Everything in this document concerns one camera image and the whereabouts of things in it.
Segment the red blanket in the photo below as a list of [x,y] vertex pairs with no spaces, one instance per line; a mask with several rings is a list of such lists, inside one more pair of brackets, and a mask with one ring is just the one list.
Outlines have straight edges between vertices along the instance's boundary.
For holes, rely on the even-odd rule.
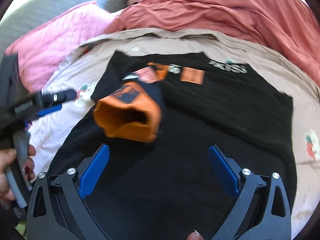
[[300,0],[143,0],[105,29],[209,29],[268,46],[320,85],[320,27]]

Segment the fingernail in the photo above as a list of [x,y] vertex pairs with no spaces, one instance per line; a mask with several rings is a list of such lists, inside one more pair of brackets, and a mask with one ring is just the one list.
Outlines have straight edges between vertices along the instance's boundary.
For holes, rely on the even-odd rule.
[[195,234],[197,237],[199,237],[200,239],[202,239],[201,235],[199,234],[199,232],[197,230],[195,230]]
[[29,166],[24,167],[24,172],[25,172],[26,174],[28,174],[28,173],[30,172]]
[[31,125],[32,125],[32,122],[30,121],[30,122],[28,122],[28,125],[27,125],[27,127],[24,129],[25,131],[28,131],[29,130],[29,128],[31,127]]
[[8,153],[9,153],[9,155],[13,156],[13,155],[17,154],[17,151],[16,151],[16,149],[10,149]]

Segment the orange label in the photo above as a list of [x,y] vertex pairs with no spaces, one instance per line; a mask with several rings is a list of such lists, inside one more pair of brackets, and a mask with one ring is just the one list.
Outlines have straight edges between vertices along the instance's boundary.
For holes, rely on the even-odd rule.
[[158,76],[158,80],[159,81],[162,81],[165,79],[165,77],[167,76],[167,73],[168,73],[168,65],[164,65],[164,64],[158,64],[158,63],[153,63],[153,62],[149,62],[147,64],[148,66],[156,66],[157,67],[157,70],[156,70],[156,73],[157,73],[157,76]]
[[190,82],[194,84],[203,84],[204,70],[194,69],[190,67],[183,67],[180,81]]

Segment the gray fabric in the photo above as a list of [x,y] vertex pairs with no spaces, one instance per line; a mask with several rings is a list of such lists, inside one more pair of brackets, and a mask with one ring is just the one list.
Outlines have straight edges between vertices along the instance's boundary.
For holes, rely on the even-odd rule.
[[[0,60],[5,49],[17,38],[58,16],[69,8],[90,0],[31,0],[0,23]],[[97,0],[101,8],[116,12],[127,0]]]

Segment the pink pillow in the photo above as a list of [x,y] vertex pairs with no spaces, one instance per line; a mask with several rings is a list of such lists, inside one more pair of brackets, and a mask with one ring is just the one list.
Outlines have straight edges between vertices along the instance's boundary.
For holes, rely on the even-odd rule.
[[62,13],[13,42],[6,55],[17,54],[27,90],[41,90],[65,57],[82,42],[103,34],[114,16],[89,1]]

